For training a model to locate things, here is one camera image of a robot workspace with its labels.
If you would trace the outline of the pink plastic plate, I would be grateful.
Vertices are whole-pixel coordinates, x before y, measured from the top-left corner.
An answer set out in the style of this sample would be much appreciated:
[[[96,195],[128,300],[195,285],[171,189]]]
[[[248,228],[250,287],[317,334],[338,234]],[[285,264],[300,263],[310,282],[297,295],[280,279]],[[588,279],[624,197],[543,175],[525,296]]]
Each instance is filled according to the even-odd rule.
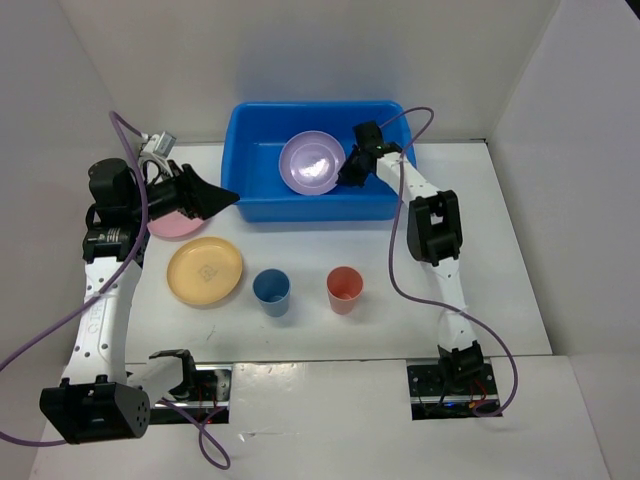
[[[159,219],[150,221],[148,231],[159,238],[176,239],[191,235],[198,231],[205,221],[199,218],[191,219],[175,211]]]

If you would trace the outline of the purple plastic plate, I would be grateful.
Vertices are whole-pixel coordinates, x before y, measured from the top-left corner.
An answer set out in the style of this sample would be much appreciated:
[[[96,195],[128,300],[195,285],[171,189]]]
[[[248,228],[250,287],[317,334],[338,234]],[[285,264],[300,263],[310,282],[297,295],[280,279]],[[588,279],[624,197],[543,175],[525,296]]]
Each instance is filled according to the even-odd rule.
[[[292,191],[319,196],[337,186],[338,172],[345,161],[345,151],[337,139],[325,132],[305,131],[284,145],[278,167]]]

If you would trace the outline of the yellow plastic plate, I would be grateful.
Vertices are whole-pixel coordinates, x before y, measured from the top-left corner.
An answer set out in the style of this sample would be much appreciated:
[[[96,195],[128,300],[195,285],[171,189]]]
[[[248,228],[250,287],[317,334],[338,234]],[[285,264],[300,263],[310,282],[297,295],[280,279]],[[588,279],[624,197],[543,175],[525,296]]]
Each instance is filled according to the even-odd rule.
[[[226,298],[239,284],[243,258],[231,242],[201,237],[181,246],[169,260],[166,280],[172,294],[191,306]]]

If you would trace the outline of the red plastic cup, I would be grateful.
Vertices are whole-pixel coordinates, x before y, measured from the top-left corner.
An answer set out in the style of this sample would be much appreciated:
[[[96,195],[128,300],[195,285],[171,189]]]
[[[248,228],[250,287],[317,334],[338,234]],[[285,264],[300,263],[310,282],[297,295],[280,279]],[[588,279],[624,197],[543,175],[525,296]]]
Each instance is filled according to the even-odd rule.
[[[354,309],[364,282],[354,268],[339,266],[328,274],[326,287],[331,309],[337,314],[346,315]]]

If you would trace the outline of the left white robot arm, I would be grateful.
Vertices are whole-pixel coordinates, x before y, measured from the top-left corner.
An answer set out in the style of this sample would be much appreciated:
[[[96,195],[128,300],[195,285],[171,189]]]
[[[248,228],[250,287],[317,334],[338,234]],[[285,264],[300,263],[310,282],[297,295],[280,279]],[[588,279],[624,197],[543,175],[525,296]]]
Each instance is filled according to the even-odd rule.
[[[137,182],[122,159],[101,160],[88,171],[94,199],[83,240],[89,306],[59,386],[43,389],[39,400],[68,444],[140,438],[156,402],[166,395],[188,399],[198,390],[200,377],[186,349],[152,354],[138,374],[125,366],[129,315],[148,241],[142,219],[180,212],[206,220],[239,199],[188,164],[171,162],[169,169],[170,176],[154,185]]]

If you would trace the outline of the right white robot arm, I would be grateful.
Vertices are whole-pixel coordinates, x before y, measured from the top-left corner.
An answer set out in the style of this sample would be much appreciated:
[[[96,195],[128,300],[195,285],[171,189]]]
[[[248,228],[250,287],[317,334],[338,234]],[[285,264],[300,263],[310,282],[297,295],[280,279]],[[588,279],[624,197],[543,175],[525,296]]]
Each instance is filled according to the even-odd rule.
[[[412,258],[435,275],[444,313],[438,323],[438,380],[450,393],[462,392],[481,373],[484,356],[464,314],[467,304],[459,275],[463,243],[459,201],[452,190],[440,190],[402,157],[401,147],[387,142],[379,125],[353,128],[355,145],[340,168],[337,183],[362,187],[375,175],[407,208],[406,238]]]

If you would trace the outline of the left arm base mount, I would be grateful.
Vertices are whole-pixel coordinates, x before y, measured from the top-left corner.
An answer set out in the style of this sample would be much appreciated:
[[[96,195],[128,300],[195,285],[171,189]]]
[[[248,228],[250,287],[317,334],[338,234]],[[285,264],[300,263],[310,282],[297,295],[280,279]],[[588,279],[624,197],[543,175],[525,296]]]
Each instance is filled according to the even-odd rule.
[[[183,409],[190,418],[202,423],[214,410],[208,424],[227,424],[232,387],[232,364],[197,363],[195,385],[188,394],[175,397],[167,393],[164,398]]]

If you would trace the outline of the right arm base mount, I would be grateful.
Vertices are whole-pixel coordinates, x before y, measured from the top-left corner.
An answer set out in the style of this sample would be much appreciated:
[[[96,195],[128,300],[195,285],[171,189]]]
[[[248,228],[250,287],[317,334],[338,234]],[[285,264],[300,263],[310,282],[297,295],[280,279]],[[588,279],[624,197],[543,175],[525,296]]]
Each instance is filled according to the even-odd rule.
[[[486,362],[478,379],[449,387],[435,360],[408,361],[408,390],[413,421],[473,418],[474,410],[493,413],[500,406],[493,368]]]

